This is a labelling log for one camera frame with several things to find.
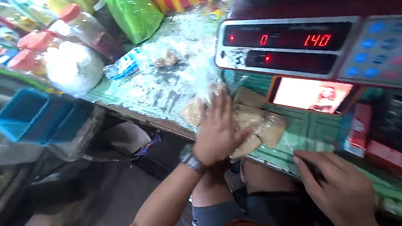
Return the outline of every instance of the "blue button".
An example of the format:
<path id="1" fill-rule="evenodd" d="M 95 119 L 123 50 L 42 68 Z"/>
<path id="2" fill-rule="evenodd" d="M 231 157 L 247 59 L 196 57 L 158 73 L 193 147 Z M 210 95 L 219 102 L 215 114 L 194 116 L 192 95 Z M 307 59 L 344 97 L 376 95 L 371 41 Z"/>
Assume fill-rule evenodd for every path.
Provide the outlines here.
<path id="1" fill-rule="evenodd" d="M 367 53 L 359 53 L 359 54 L 356 54 L 356 56 L 355 56 L 355 62 L 356 62 L 356 63 L 364 62 L 364 61 L 367 60 L 367 57 L 368 57 L 368 56 L 369 56 L 369 54 L 367 54 Z"/>
<path id="2" fill-rule="evenodd" d="M 371 27 L 370 27 L 370 32 L 371 33 L 378 33 L 381 32 L 385 27 L 385 24 L 383 22 L 375 22 Z"/>
<path id="3" fill-rule="evenodd" d="M 388 57 L 386 55 L 378 55 L 378 56 L 374 57 L 373 63 L 382 64 L 382 63 L 384 63 L 385 60 L 387 60 L 387 58 Z"/>
<path id="4" fill-rule="evenodd" d="M 351 67 L 348 69 L 348 75 L 354 76 L 360 73 L 360 68 L 358 67 Z"/>
<path id="5" fill-rule="evenodd" d="M 390 39 L 384 40 L 381 43 L 381 48 L 383 48 L 385 50 L 391 50 L 391 49 L 395 49 L 397 44 L 398 44 L 397 38 L 390 38 Z"/>
<path id="6" fill-rule="evenodd" d="M 361 44 L 363 48 L 372 48 L 374 46 L 374 39 L 366 39 Z"/>
<path id="7" fill-rule="evenodd" d="M 391 29 L 391 32 L 398 33 L 398 34 L 402 33 L 402 22 L 396 23 L 394 25 L 394 27 Z"/>
<path id="8" fill-rule="evenodd" d="M 364 73 L 364 76 L 366 76 L 367 78 L 372 78 L 372 77 L 376 77 L 378 74 L 378 70 L 375 68 L 372 69 L 368 69 L 366 71 L 366 73 Z"/>

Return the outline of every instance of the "green bag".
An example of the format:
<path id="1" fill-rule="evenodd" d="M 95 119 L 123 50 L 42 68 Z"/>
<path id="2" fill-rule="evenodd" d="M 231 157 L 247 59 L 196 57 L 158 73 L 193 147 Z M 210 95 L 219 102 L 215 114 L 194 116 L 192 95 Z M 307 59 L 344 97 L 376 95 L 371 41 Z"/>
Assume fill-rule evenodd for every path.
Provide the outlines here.
<path id="1" fill-rule="evenodd" d="M 155 33 L 164 16 L 148 0 L 105 0 L 105 2 L 122 31 L 136 45 Z"/>

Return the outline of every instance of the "scale keypad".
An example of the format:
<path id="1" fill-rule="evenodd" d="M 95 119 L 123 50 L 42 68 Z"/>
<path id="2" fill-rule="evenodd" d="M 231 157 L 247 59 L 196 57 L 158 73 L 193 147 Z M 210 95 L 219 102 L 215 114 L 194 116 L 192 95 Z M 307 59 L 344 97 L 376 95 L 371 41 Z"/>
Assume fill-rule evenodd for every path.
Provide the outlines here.
<path id="1" fill-rule="evenodd" d="M 402 16 L 371 17 L 338 79 L 402 87 Z"/>

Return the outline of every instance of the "shorts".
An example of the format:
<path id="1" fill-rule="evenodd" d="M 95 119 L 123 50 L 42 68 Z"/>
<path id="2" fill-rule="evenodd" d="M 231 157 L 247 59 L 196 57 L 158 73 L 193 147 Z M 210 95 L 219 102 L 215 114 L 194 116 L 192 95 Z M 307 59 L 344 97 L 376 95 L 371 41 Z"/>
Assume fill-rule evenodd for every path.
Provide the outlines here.
<path id="1" fill-rule="evenodd" d="M 225 226 L 236 219 L 252 220 L 264 226 L 333 225 L 307 194 L 297 192 L 249 194 L 244 210 L 234 200 L 193 207 L 193 226 Z"/>

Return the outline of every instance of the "phone screen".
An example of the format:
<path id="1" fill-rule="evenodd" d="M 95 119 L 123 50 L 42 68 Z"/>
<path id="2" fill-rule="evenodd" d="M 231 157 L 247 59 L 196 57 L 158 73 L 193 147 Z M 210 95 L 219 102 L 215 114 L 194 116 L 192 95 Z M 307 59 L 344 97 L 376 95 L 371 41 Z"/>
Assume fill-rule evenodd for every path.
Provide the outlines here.
<path id="1" fill-rule="evenodd" d="M 352 88 L 347 83 L 282 77 L 273 103 L 333 114 Z"/>

